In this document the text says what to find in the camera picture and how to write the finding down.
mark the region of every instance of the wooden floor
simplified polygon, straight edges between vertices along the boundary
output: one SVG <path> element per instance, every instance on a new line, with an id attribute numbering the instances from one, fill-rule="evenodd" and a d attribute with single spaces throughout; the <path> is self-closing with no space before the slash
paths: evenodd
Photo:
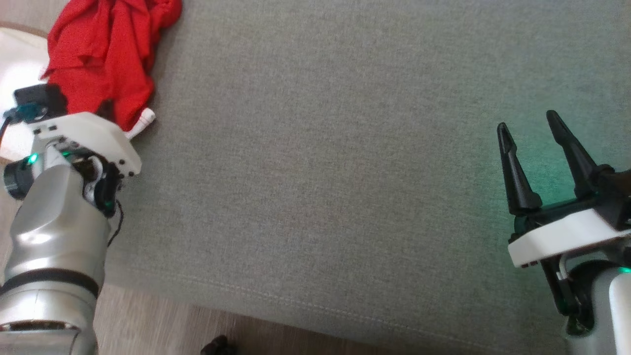
<path id="1" fill-rule="evenodd" d="M 8 231 L 17 209 L 18 204 L 0 186 L 2 266 L 11 248 Z M 220 334 L 235 340 L 239 355 L 395 354 L 356 342 L 178 303 L 158 295 L 108 284 L 98 299 L 94 326 L 101 355 L 197 355 L 206 343 Z"/>

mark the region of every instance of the black object on floor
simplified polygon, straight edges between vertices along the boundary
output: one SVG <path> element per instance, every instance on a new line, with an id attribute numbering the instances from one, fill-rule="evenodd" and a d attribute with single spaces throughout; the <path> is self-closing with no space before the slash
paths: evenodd
<path id="1" fill-rule="evenodd" d="M 237 355 L 237 347 L 228 345 L 228 338 L 220 335 L 204 346 L 200 355 Z"/>
<path id="2" fill-rule="evenodd" d="M 68 114 L 68 99 L 56 84 L 39 84 L 17 89 L 13 92 L 18 106 L 37 104 L 46 108 L 46 118 L 55 118 Z"/>

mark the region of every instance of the red cloth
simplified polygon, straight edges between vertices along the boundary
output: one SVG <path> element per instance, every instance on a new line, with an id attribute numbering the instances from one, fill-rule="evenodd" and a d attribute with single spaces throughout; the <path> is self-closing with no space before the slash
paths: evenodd
<path id="1" fill-rule="evenodd" d="M 181 12 L 181 0 L 70 0 L 48 35 L 43 77 L 61 87 L 69 113 L 111 100 L 114 120 L 129 131 L 153 92 L 160 29 Z"/>

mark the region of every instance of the gray fabric surface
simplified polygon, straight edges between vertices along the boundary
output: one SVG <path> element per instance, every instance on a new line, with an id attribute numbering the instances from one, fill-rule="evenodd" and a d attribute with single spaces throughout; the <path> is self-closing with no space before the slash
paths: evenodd
<path id="1" fill-rule="evenodd" d="M 37 35 L 48 33 L 67 2 L 68 0 L 0 0 L 0 26 L 18 27 L 17 29 L 35 32 Z"/>
<path id="2" fill-rule="evenodd" d="M 623 1 L 185 1 L 108 279 L 431 354 L 558 354 L 514 269 L 495 128 L 572 196 L 545 111 L 628 167 Z"/>

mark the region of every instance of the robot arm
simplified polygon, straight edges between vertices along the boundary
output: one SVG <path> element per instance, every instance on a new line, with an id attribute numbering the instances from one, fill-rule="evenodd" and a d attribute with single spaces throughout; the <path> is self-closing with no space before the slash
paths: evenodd
<path id="1" fill-rule="evenodd" d="M 631 354 L 631 170 L 596 165 L 555 111 L 548 124 L 574 178 L 576 199 L 543 206 L 517 159 L 506 124 L 497 128 L 516 267 L 538 263 L 575 355 Z"/>
<path id="2" fill-rule="evenodd" d="M 141 161 L 121 129 L 94 114 L 27 123 L 33 153 L 3 173 L 8 193 L 24 201 L 0 289 L 0 354 L 96 354 L 108 218 Z"/>

